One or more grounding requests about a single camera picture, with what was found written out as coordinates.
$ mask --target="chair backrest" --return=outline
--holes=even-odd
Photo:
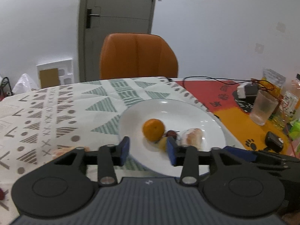
[[[157,35],[109,34],[100,55],[100,79],[165,76],[176,78],[178,62]]]

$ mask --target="metal screw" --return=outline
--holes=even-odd
[[[182,182],[186,185],[192,185],[197,182],[197,179],[191,176],[184,177]]]
[[[115,182],[115,179],[113,177],[103,177],[100,179],[100,183],[103,185],[111,185]]]

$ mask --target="plastic bag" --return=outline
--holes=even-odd
[[[16,95],[30,91],[36,91],[38,89],[40,88],[33,81],[33,79],[30,78],[30,76],[27,73],[24,73],[21,75],[15,87],[13,88],[13,93]]]

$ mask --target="plastic bottle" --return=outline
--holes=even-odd
[[[300,117],[300,74],[297,74],[296,79],[286,85],[286,91],[280,104],[280,108],[291,119],[299,119]]]
[[[282,130],[288,122],[292,121],[293,124],[300,118],[300,74],[284,86],[281,94],[284,97],[272,121],[277,128]]]

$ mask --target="door handle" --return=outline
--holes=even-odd
[[[100,17],[100,14],[92,14],[92,9],[88,9],[86,13],[86,28],[91,28],[91,17]]]

